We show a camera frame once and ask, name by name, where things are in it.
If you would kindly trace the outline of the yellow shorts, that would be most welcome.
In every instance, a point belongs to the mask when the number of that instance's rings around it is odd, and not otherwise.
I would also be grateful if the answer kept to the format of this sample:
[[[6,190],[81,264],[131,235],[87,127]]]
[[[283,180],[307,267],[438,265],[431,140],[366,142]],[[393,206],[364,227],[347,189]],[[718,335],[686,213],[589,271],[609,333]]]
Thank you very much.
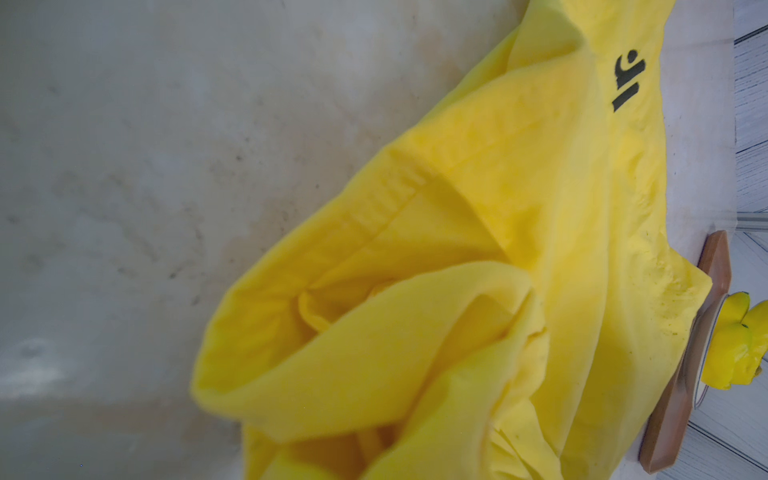
[[[669,1],[520,24],[225,294],[191,393],[249,479],[607,479],[710,278],[669,244]]]

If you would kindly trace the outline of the brown wooden tray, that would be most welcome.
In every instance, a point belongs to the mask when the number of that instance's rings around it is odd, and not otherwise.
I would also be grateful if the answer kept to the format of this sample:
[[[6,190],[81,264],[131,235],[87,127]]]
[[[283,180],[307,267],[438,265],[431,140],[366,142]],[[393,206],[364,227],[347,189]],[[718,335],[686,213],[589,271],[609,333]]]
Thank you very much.
[[[648,474],[656,474],[674,465],[699,394],[706,390],[700,384],[701,373],[732,280],[726,231],[716,231],[707,237],[698,268],[710,277],[712,287],[692,322],[688,344],[678,368],[649,418],[638,456],[640,465]]]

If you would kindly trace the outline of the white patterned plate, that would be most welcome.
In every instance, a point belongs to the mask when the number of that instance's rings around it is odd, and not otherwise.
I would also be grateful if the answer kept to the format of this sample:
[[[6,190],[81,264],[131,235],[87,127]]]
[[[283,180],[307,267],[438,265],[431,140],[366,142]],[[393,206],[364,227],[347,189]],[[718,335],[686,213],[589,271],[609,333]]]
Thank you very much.
[[[701,380],[702,370],[720,310],[730,295],[733,294],[726,294],[706,307],[704,313],[694,323],[691,352],[684,360],[684,384],[693,387],[692,404],[694,409],[700,407],[707,391],[711,388]]]

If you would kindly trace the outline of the yellow banana bunch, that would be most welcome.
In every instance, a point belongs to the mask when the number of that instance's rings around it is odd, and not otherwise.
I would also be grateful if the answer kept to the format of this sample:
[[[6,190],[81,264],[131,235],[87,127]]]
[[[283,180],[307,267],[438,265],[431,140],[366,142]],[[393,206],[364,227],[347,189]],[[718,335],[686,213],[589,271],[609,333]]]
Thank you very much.
[[[766,353],[767,301],[751,306],[747,292],[730,295],[715,324],[701,380],[718,390],[750,385],[761,374]]]

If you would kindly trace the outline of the right aluminium corner post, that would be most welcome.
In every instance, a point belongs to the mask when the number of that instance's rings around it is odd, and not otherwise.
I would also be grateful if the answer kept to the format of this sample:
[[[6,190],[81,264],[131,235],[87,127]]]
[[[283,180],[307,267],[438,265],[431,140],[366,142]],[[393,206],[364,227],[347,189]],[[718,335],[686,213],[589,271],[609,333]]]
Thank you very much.
[[[767,232],[768,212],[738,212],[736,230],[741,232]]]

